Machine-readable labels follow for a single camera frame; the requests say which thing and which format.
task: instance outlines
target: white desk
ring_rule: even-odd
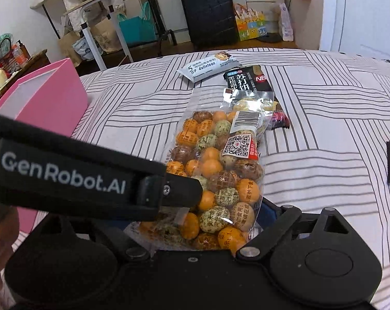
[[[103,71],[103,70],[106,70],[107,67],[106,67],[106,65],[105,65],[105,63],[103,61],[103,58],[101,57],[101,55],[99,53],[99,50],[97,49],[96,43],[95,43],[95,41],[94,41],[94,39],[92,37],[92,34],[90,32],[90,28],[89,28],[87,22],[85,22],[85,20],[83,18],[83,11],[86,8],[92,6],[93,4],[98,3],[100,1],[102,1],[102,0],[86,0],[85,2],[80,4],[79,6],[68,10],[64,15],[68,15],[69,13],[71,13],[71,12],[77,10],[77,9],[81,10],[81,22],[82,22],[83,34],[85,35],[86,41],[89,44],[90,50],[93,53],[93,57],[95,58],[96,63],[99,66],[99,69],[101,71]],[[121,29],[119,27],[119,23],[118,23],[118,20],[117,20],[117,12],[114,11],[112,5],[109,6],[109,12],[110,12],[110,20],[112,21],[112,24],[113,24],[113,26],[114,26],[114,28],[116,30],[116,33],[117,33],[117,35],[119,37],[119,40],[120,40],[120,43],[122,45],[123,51],[124,51],[126,56],[129,56],[129,60],[132,63],[133,62],[132,56],[130,54],[128,45],[126,44],[125,38],[123,37],[122,31],[121,31]]]

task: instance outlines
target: wooden floor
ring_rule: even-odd
[[[210,48],[203,48],[202,51],[212,50],[230,50],[230,49],[247,49],[247,48],[282,48],[282,49],[297,49],[295,42],[279,42],[279,43],[266,43],[257,39],[238,42],[230,45],[214,46]],[[189,53],[197,51],[192,42],[181,43],[176,46],[171,45],[168,41],[162,43],[162,54],[164,56],[176,55],[178,53]],[[158,46],[155,44],[149,44],[130,49],[130,53],[134,61],[143,61],[149,58],[155,58],[158,55]],[[119,63],[125,58],[123,51],[110,53],[103,56],[103,60],[108,68],[118,66]],[[123,64],[129,63],[129,59],[125,59]],[[99,71],[96,61],[84,61],[76,68],[79,75],[86,75],[92,72]]]

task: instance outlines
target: pink box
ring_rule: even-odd
[[[0,99],[0,115],[70,137],[88,97],[70,58],[17,80]],[[37,211],[19,207],[20,230],[29,233]]]

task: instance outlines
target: white door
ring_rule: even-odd
[[[330,6],[330,1],[324,0],[320,49],[390,59],[390,0],[336,0],[334,22],[326,10]],[[329,48],[323,35],[331,27]]]

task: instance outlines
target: plastic bottle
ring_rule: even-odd
[[[12,50],[13,50],[13,56],[16,59],[16,62],[20,66],[24,65],[24,63],[27,62],[27,58],[24,55],[23,51],[17,46],[17,44],[12,46]]]
[[[17,43],[19,44],[20,50],[23,52],[23,55],[25,55],[27,59],[30,59],[30,54],[28,53],[26,46],[21,41],[17,41]]]

